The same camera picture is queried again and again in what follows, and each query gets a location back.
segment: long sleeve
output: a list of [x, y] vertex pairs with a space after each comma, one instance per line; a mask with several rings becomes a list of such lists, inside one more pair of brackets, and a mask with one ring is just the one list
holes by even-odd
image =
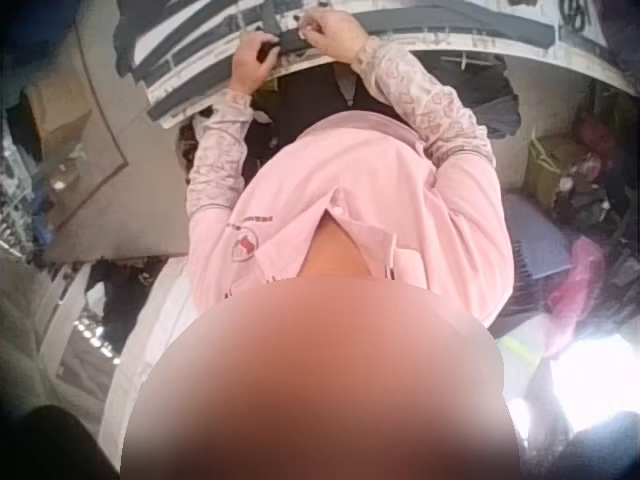
[[399, 45], [370, 39], [353, 68], [369, 92], [394, 107], [425, 143], [425, 154], [439, 167], [429, 185], [448, 209], [461, 254], [430, 278], [431, 288], [461, 300], [488, 325], [513, 289], [514, 265], [495, 157], [486, 128], [478, 126], [455, 90], [443, 86]]
[[230, 90], [215, 102], [204, 125], [187, 189], [189, 222], [189, 279], [197, 305], [208, 298], [216, 272], [210, 268], [220, 238], [244, 189], [242, 164], [247, 154], [244, 137], [253, 112], [251, 98]]
[[371, 37], [352, 68], [373, 97], [391, 105], [420, 135], [436, 166], [461, 152], [495, 165], [486, 128], [478, 126], [454, 89], [443, 86], [404, 47]]
[[238, 201], [244, 189], [244, 137], [253, 116], [250, 102], [251, 97], [231, 90], [223, 91], [216, 102], [189, 176], [189, 216], [210, 207], [231, 210]]

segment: bright light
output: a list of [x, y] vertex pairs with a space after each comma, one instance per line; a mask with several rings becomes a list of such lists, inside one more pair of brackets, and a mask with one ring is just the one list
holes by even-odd
[[529, 406], [522, 398], [518, 398], [507, 403], [507, 408], [511, 414], [511, 420], [513, 426], [516, 427], [518, 433], [523, 440], [527, 440], [529, 437], [529, 428], [531, 427], [531, 415], [529, 413]]
[[620, 335], [581, 340], [552, 364], [553, 391], [575, 432], [616, 413], [640, 413], [638, 361]]

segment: hand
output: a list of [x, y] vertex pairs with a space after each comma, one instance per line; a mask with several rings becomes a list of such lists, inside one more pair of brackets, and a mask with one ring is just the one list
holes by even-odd
[[350, 13], [314, 8], [300, 22], [300, 36], [324, 55], [351, 64], [369, 34]]
[[240, 45], [233, 55], [229, 89], [251, 96], [267, 80], [278, 60], [280, 47], [273, 47], [264, 62], [260, 63], [258, 52], [265, 43], [278, 43], [278, 37], [252, 32], [240, 39]]

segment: patterned sleeve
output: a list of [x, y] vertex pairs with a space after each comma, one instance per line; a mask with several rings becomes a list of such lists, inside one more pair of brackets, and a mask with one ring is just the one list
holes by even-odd
[[231, 210], [238, 201], [244, 189], [244, 137], [253, 118], [250, 103], [251, 97], [231, 90], [224, 90], [215, 103], [189, 175], [189, 216], [208, 207]]
[[454, 89], [443, 86], [404, 47], [371, 37], [352, 68], [372, 96], [415, 129], [436, 166], [461, 152], [481, 155], [495, 166], [487, 129], [478, 126]]

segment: finger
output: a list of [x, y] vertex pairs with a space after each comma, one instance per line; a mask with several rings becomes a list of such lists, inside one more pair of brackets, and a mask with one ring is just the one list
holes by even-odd
[[240, 46], [248, 50], [258, 50], [263, 43], [278, 43], [278, 37], [265, 32], [245, 33], [240, 38]]
[[276, 66], [276, 62], [278, 61], [278, 55], [280, 54], [280, 47], [273, 47], [267, 58], [264, 59], [264, 62], [260, 66], [262, 73], [267, 76], [273, 70], [273, 67]]
[[316, 32], [313, 28], [307, 27], [302, 31], [304, 38], [315, 48], [323, 48], [327, 38], [319, 32]]
[[327, 10], [322, 8], [310, 8], [305, 10], [302, 20], [300, 20], [299, 26], [301, 29], [306, 28], [309, 25], [319, 27], [318, 30], [322, 30], [322, 25], [327, 16]]
[[278, 43], [280, 40], [275, 35], [266, 32], [254, 32], [256, 40], [262, 45], [263, 43]]

